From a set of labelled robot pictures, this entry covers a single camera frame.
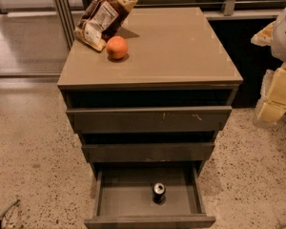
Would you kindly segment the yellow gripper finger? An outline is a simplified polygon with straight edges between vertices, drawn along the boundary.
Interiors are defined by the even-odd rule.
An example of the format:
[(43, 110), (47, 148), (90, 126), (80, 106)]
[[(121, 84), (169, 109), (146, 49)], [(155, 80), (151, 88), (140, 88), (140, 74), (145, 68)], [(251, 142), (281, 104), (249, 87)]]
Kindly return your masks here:
[(274, 22), (268, 24), (251, 38), (251, 43), (260, 47), (270, 46), (273, 39)]
[(275, 71), (266, 71), (260, 95), (256, 118), (266, 123), (278, 122), (286, 113), (286, 62)]

